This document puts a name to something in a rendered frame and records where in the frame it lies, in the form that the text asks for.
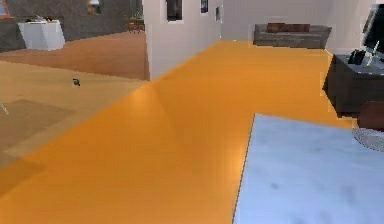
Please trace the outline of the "black object on stand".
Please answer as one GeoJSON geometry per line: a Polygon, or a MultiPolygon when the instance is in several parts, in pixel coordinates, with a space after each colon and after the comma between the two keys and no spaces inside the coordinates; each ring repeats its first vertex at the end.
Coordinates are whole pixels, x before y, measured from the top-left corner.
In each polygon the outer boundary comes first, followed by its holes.
{"type": "Polygon", "coordinates": [[[365,57],[365,53],[366,51],[365,50],[358,50],[358,49],[355,49],[351,55],[349,56],[348,58],[348,63],[349,64],[354,64],[354,65],[361,65],[362,64],[362,61],[365,57]]]}

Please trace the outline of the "brown wooden chair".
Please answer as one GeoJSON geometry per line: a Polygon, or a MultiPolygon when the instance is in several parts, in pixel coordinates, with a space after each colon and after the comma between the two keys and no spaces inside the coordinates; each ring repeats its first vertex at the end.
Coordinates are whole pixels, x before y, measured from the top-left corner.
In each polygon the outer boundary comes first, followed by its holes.
{"type": "Polygon", "coordinates": [[[127,18],[125,28],[130,33],[144,32],[145,31],[144,19],[141,17],[127,18]]]}

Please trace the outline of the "grey sofa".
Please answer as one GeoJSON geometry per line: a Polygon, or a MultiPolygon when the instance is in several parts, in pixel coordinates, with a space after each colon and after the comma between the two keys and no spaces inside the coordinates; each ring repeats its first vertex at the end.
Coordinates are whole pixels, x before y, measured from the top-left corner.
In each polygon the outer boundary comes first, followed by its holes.
{"type": "Polygon", "coordinates": [[[256,24],[253,44],[256,46],[324,49],[332,28],[324,25],[309,25],[308,32],[269,33],[267,24],[256,24]]]}

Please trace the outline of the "brown sofa cushion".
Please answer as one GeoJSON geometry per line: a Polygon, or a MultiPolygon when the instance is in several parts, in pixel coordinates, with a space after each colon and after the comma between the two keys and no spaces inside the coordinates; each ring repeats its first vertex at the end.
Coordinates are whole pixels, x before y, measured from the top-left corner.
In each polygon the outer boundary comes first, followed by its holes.
{"type": "Polygon", "coordinates": [[[287,24],[287,23],[268,23],[267,31],[269,33],[278,32],[308,32],[309,24],[287,24]]]}

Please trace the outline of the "pale blue carpet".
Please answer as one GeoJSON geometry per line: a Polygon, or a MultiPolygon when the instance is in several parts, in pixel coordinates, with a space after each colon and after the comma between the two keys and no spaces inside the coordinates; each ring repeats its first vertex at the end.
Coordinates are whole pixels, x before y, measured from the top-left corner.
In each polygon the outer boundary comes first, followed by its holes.
{"type": "Polygon", "coordinates": [[[384,224],[384,153],[349,129],[256,114],[232,224],[384,224]]]}

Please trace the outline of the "grey woven round pouf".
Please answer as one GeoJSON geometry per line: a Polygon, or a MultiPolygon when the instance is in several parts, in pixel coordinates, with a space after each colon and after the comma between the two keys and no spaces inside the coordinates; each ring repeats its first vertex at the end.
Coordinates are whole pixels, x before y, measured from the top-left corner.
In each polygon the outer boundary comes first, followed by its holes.
{"type": "Polygon", "coordinates": [[[368,128],[353,128],[352,135],[366,148],[384,152],[384,132],[368,128]]]}

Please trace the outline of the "brown round seat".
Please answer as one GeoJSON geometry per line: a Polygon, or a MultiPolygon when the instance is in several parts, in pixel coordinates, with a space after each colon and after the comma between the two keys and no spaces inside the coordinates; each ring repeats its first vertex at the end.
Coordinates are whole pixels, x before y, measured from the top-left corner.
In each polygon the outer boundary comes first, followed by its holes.
{"type": "Polygon", "coordinates": [[[365,103],[358,115],[357,124],[360,128],[368,128],[384,132],[384,101],[365,103]]]}

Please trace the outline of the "white slim statuette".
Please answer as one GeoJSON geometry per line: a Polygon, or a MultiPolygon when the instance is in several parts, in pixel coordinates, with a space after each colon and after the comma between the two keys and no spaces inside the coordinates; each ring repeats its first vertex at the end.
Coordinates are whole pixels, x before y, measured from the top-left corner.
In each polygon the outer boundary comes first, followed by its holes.
{"type": "Polygon", "coordinates": [[[377,52],[379,44],[380,44],[380,41],[378,40],[378,41],[376,41],[375,46],[373,48],[366,47],[366,51],[370,53],[368,62],[365,66],[366,68],[369,68],[371,66],[373,59],[376,56],[376,52],[377,52]]]}

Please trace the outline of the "black television set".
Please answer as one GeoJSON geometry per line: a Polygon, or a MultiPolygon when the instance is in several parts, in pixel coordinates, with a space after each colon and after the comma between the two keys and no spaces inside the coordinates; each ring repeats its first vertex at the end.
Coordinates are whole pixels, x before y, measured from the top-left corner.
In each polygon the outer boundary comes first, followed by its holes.
{"type": "Polygon", "coordinates": [[[372,5],[363,31],[363,46],[384,60],[384,4],[372,5]]]}

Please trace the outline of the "dark framed wall picture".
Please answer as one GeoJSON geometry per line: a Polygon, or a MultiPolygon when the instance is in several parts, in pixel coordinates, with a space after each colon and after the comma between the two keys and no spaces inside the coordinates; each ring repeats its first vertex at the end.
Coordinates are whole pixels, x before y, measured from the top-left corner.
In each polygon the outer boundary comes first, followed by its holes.
{"type": "Polygon", "coordinates": [[[166,0],[166,17],[171,22],[182,20],[182,0],[166,0]]]}

